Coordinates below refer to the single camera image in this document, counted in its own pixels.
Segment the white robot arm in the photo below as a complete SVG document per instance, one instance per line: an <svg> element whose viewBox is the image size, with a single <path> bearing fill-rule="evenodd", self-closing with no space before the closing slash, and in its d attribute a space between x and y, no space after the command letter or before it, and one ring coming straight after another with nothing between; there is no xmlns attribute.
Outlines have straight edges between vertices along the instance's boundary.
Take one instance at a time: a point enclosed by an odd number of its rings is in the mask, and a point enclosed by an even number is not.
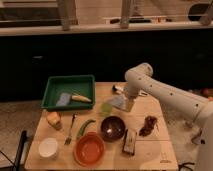
<svg viewBox="0 0 213 171"><path fill-rule="evenodd" d="M202 128L194 171L213 171L213 101L159 82L152 78L153 69L141 63L125 72L125 96L135 99L141 90L186 114Z"/></svg>

